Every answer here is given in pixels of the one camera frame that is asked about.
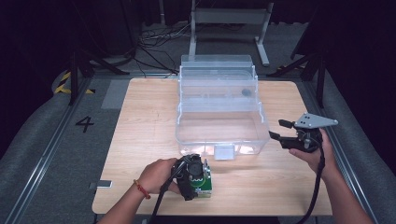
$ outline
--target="forearm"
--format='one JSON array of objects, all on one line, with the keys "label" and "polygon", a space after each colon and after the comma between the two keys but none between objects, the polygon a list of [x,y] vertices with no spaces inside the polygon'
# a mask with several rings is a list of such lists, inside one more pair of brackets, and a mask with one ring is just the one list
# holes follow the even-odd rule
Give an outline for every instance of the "forearm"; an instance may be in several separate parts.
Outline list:
[{"label": "forearm", "polygon": [[338,170],[324,176],[323,181],[329,194],[335,223],[373,223]]},{"label": "forearm", "polygon": [[142,203],[144,195],[133,184],[122,196],[122,198],[107,212],[99,223],[127,223],[134,220],[137,208]]}]

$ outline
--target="black curtain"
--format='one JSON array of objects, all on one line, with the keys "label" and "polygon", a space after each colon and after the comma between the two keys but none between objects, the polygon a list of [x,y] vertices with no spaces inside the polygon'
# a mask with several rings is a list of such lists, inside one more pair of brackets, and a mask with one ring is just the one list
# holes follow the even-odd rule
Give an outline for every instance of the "black curtain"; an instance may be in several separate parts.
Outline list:
[{"label": "black curtain", "polygon": [[395,10],[391,1],[320,1],[318,12],[295,50],[302,55],[325,53],[326,68],[338,90],[393,173]]},{"label": "black curtain", "polygon": [[159,0],[136,0],[140,19],[145,25],[150,26],[153,23],[161,23],[161,10]]},{"label": "black curtain", "polygon": [[66,68],[64,34],[40,1],[0,3],[0,156],[27,118],[52,96],[53,80]]},{"label": "black curtain", "polygon": [[174,25],[179,21],[189,21],[191,0],[163,0],[163,13],[166,25]]}]

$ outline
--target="cable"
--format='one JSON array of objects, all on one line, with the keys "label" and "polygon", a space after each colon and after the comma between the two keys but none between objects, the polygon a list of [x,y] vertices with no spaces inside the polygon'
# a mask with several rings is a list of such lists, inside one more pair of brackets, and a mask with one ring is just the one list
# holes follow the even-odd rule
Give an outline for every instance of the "cable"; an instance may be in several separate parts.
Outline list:
[{"label": "cable", "polygon": [[173,74],[177,74],[178,73],[178,71],[176,70],[176,69],[172,69],[172,68],[168,68],[167,66],[165,66],[163,63],[161,63],[160,61],[158,61],[151,53],[149,53],[146,49],[144,49],[144,48],[141,48],[141,47],[139,47],[140,49],[142,49],[143,51],[145,51],[147,54],[148,54],[148,56],[150,56],[155,62],[157,62],[161,67],[157,67],[157,66],[154,66],[154,65],[149,65],[149,64],[146,64],[146,63],[142,63],[142,64],[144,64],[144,65],[147,65],[147,66],[151,66],[151,67],[155,67],[155,68],[160,68],[160,69],[164,69],[164,70],[168,70],[168,71],[170,71],[171,73],[173,73]]},{"label": "cable", "polygon": [[[134,57],[132,55],[129,55],[127,58],[125,58],[122,61],[116,62],[116,63],[111,63],[111,65],[113,66],[121,66],[124,64],[127,64],[128,62],[130,62]],[[90,65],[94,68],[104,68],[101,64],[97,64],[97,63],[90,63]]]},{"label": "cable", "polygon": [[325,167],[325,158],[324,158],[324,151],[323,151],[322,145],[319,142],[317,142],[315,139],[313,139],[313,138],[310,138],[310,139],[318,144],[318,148],[320,150],[320,161],[318,164],[317,177],[315,180],[315,188],[314,188],[314,193],[312,195],[311,204],[309,204],[309,208],[308,208],[308,211],[306,212],[305,216],[303,216],[303,218],[299,222],[297,222],[298,224],[305,223],[306,220],[311,216],[312,211],[314,210],[314,206],[315,206],[315,203],[318,198],[321,174]]},{"label": "cable", "polygon": [[138,60],[135,60],[136,61],[136,64],[137,64],[137,66],[139,67],[139,70],[143,73],[143,75],[145,76],[145,77],[147,77],[146,76],[146,73],[142,70],[142,68],[140,67],[140,64],[139,63],[141,63],[140,61],[138,61]]},{"label": "cable", "polygon": [[[186,28],[189,28],[189,27],[190,27],[190,24],[184,25],[176,30],[174,29],[174,27],[171,27],[170,31],[167,33],[165,31],[168,28],[165,28],[159,34],[156,34],[154,32],[154,30],[145,31],[147,33],[152,32],[152,35],[148,34],[148,35],[144,36],[145,32],[143,32],[142,37],[140,38],[140,45],[143,46],[144,48],[159,47],[170,40],[180,38],[182,36],[188,36],[185,34],[189,30]],[[154,43],[147,43],[147,42],[145,42],[145,40],[154,40]]]},{"label": "cable", "polygon": [[156,51],[156,52],[161,52],[161,53],[164,53],[164,54],[166,54],[166,56],[168,56],[168,58],[169,58],[169,60],[172,62],[172,64],[173,64],[173,67],[174,67],[174,72],[177,74],[178,73],[178,70],[176,70],[176,64],[175,64],[175,61],[172,59],[172,57],[166,52],[166,51],[163,51],[163,50],[156,50],[156,49],[148,49],[148,50],[152,50],[152,51]]},{"label": "cable", "polygon": [[[145,65],[145,66],[149,66],[149,67],[153,67],[153,68],[158,68],[158,69],[164,69],[164,68],[162,68],[162,67],[158,67],[158,66],[155,66],[155,65],[151,65],[151,64],[148,64],[148,63],[143,63],[143,62],[141,62],[141,61],[139,61],[139,60],[137,60],[137,59],[134,59],[137,63],[141,63],[141,64],[143,64],[143,65]],[[142,70],[142,68],[140,67],[140,65],[138,64],[137,66],[139,66],[139,69],[140,69],[140,71],[141,72],[143,72],[143,70]]]},{"label": "cable", "polygon": [[151,214],[151,219],[149,220],[148,224],[152,224],[155,217],[157,216],[158,209],[160,208],[161,201],[163,200],[163,195],[168,190],[169,186],[171,185],[173,179],[180,173],[180,171],[187,165],[187,161],[183,161],[177,169],[172,173],[172,175],[163,183],[160,188],[160,194],[158,195],[157,202],[155,203],[154,211]]}]

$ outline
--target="clear plastic bin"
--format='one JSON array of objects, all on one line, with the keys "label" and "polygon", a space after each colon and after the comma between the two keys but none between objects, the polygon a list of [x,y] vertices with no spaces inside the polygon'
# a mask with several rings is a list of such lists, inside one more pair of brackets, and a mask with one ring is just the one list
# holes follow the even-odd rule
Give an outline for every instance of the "clear plastic bin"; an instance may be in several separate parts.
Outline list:
[{"label": "clear plastic bin", "polygon": [[182,155],[232,160],[258,154],[270,139],[248,55],[183,55],[176,139]]}]

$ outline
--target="yellow tape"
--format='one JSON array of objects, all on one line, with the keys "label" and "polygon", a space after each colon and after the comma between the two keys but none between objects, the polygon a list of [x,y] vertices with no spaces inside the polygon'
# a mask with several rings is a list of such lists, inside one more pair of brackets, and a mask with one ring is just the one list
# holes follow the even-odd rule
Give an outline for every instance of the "yellow tape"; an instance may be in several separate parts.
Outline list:
[{"label": "yellow tape", "polygon": [[[67,94],[72,93],[71,90],[64,88],[64,84],[66,83],[67,79],[69,79],[69,78],[70,78],[70,72],[65,73],[61,79],[61,82],[59,82],[58,87],[55,89],[55,93],[58,93],[58,92],[67,93]],[[86,90],[85,93],[86,94],[94,94],[94,93],[96,93],[96,90]]]}]

